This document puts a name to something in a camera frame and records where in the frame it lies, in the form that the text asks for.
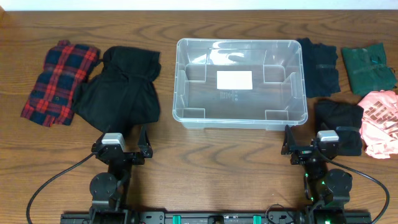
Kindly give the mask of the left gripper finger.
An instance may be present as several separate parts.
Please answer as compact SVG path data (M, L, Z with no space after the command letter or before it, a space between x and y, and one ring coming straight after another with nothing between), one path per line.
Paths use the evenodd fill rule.
M103 131L103 133L102 133L102 135L98 138L98 141L99 142L101 142L102 141L102 139L103 139L103 137L104 137L104 135L109 131L109 129L111 128L111 126L110 125L108 125L108 127L107 128L105 128L105 130Z
M147 125L144 124L141 127L140 136L137 145L141 152L151 152L151 144L147 136Z

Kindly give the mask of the black garment with tape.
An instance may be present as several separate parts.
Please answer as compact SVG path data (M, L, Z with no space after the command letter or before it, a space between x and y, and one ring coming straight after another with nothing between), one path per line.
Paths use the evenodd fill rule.
M320 100L315 104L315 130L320 131L321 123L326 123L339 136L339 156L360 156L362 140L359 130L364 109L350 103Z

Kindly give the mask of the dark navy garment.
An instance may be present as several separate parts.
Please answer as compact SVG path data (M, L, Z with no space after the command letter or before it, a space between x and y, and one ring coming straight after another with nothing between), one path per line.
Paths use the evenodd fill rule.
M336 47L322 43L314 44L309 38L297 39L297 42L302 47L307 98L331 96L340 92Z

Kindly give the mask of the dark green shirt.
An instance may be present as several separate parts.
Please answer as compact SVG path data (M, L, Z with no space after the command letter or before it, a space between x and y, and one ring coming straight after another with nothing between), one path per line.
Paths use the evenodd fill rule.
M365 96L372 91L392 90L397 78L387 65L383 43L364 48L341 49L351 91Z

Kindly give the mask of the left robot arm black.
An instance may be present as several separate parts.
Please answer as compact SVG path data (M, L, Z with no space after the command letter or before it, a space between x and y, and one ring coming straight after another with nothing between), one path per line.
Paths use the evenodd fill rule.
M139 215L127 206L126 200L132 166L143 165L145 159L153 156L146 125L141 127L137 146L137 152L127 152L121 133L104 133L93 144L92 153L108 165L108 171L97 174L90 182L93 198L89 224L139 223Z

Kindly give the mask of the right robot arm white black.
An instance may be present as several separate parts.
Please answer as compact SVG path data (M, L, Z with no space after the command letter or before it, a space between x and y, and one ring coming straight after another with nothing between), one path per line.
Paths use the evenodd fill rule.
M344 205L349 202L352 175L341 169L328 169L327 164L338 155L339 136L334 130L319 131L311 145L296 144L290 126L285 127L282 155L290 155L292 165L304 168L305 196L311 205L298 212L295 223L344 223Z

